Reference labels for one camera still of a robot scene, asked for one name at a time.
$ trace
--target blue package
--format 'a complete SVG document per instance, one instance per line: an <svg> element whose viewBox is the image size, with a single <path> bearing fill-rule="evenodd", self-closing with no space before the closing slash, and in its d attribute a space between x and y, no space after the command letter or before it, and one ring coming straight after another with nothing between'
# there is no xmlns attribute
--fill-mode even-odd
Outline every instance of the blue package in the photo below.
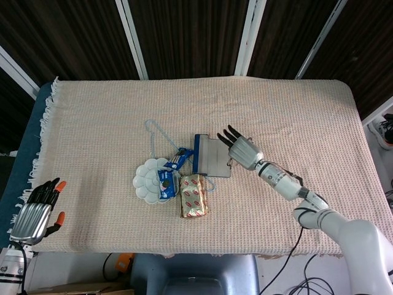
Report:
<svg viewBox="0 0 393 295"><path fill-rule="evenodd" d="M179 184L176 185L176 182L179 182L179 179L174 175L176 171L159 170L157 173L160 178L160 200L175 197L176 188L179 187Z"/></svg>
<svg viewBox="0 0 393 295"><path fill-rule="evenodd" d="M164 167L179 170L184 165L185 161L189 157L191 157L192 154L193 154L192 149L186 149L184 147L181 147L179 148L176 155L174 155L173 158L164 165Z"/></svg>

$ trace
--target cardboard box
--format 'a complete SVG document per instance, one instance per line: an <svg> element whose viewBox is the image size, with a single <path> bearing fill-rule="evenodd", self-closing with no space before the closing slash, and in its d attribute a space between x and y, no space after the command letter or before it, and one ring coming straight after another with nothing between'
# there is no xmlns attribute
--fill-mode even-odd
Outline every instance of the cardboard box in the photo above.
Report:
<svg viewBox="0 0 393 295"><path fill-rule="evenodd" d="M29 291L29 295L134 295L133 290L124 290L124 283L68 284Z"/></svg>

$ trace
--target white plate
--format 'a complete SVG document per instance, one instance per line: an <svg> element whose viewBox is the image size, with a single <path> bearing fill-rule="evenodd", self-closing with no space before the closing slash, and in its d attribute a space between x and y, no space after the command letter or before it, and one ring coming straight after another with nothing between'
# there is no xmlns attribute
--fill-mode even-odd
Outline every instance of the white plate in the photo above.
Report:
<svg viewBox="0 0 393 295"><path fill-rule="evenodd" d="M166 203L168 200L160 200L160 179L158 178L158 168L167 163L164 158L148 159L145 164L136 169L136 176L133 179L133 186L136 188L136 195L144 199L148 204Z"/></svg>

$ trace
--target orange fingertip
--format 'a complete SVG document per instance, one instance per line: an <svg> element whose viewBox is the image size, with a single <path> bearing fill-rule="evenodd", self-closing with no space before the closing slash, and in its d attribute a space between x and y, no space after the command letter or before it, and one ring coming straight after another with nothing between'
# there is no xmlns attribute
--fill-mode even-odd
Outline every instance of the orange fingertip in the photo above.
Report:
<svg viewBox="0 0 393 295"><path fill-rule="evenodd" d="M66 181L62 181L61 183L59 183L59 185L57 185L57 187L55 188L55 191L61 192L67 185Z"/></svg>
<svg viewBox="0 0 393 295"><path fill-rule="evenodd" d="M59 213L59 216L57 216L57 220L55 224L58 224L59 226L63 226L65 219L66 219L66 213L62 211Z"/></svg>

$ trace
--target robotic hand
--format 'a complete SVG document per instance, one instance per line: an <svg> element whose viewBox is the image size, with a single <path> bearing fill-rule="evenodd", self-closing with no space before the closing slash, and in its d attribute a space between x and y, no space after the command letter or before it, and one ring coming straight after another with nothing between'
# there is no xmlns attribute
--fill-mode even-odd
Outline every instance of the robotic hand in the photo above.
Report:
<svg viewBox="0 0 393 295"><path fill-rule="evenodd" d="M60 178L47 181L36 187L16 218L10 241L15 249L8 249L0 265L0 294L15 295L21 285L21 293L26 294L25 274L33 257L32 245L44 237L58 231L63 225L65 213L60 212L53 226L47 227L49 217L56 205L60 192L66 186Z"/></svg>
<svg viewBox="0 0 393 295"><path fill-rule="evenodd" d="M350 221L329 208L320 195L310 191L279 165L264 159L263 152L230 125L219 139L229 147L229 157L259 177L288 201L303 201L293 216L307 229L320 229L339 244L349 272L352 294L393 295L389 275L393 273L393 245L372 223Z"/></svg>

